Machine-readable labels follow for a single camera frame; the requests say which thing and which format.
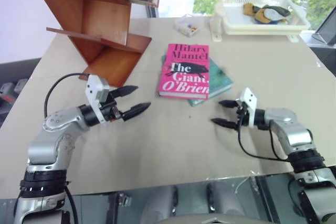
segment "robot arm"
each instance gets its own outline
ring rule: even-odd
[[[28,149],[29,159],[20,183],[14,224],[29,223],[31,218],[32,223],[38,219],[43,223],[66,223],[64,220],[69,223],[69,215],[57,209],[65,202],[66,173],[76,139],[90,126],[121,118],[127,121],[146,110],[150,103],[140,103],[124,113],[117,108],[115,98],[137,88],[125,86],[110,91],[105,79],[90,75],[86,87],[90,105],[57,111],[46,117],[42,130]]]
[[[317,152],[311,132],[299,123],[295,113],[287,109],[257,109],[257,99],[248,88],[236,101],[219,103],[226,108],[237,107],[239,119],[236,123],[216,118],[212,119],[214,123],[239,131],[242,125],[257,126],[278,136],[295,179],[304,187],[298,196],[308,223],[324,223],[336,215],[336,179]]]

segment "black illustration on book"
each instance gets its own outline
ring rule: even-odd
[[[196,73],[198,74],[199,77],[204,78],[204,76],[201,75],[201,73],[209,72],[209,70],[205,66],[190,62],[177,62],[173,64],[174,69],[171,72],[166,73],[166,76],[171,76],[176,72],[181,72],[181,73]]]

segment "beige table surface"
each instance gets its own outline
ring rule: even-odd
[[[130,121],[97,125],[78,138],[68,169],[73,194],[292,171],[287,163],[245,155],[235,131],[210,121],[234,115],[218,101],[236,98],[244,87],[255,93],[259,108],[295,111],[313,132],[325,164],[336,164],[336,78],[302,40],[225,35],[223,42],[213,42],[207,26],[187,38],[173,24],[171,18],[131,20],[130,32],[153,40],[126,82],[139,89],[118,99],[118,107],[128,110],[147,101],[152,105]],[[232,89],[196,107],[159,97],[161,56],[168,43],[209,45],[211,58],[234,81]],[[28,144],[41,129],[48,89],[64,74],[85,67],[70,40],[57,35],[0,129],[0,198],[18,194]],[[85,84],[76,77],[64,80],[51,95],[48,111],[87,104]],[[245,128],[242,142],[252,153],[272,156],[268,132]]]

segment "pink book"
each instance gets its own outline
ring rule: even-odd
[[[169,44],[159,94],[182,99],[208,99],[209,46]]]

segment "green book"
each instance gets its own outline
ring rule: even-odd
[[[209,99],[231,88],[232,80],[210,59],[209,62]],[[189,99],[191,106],[196,106],[206,100]]]

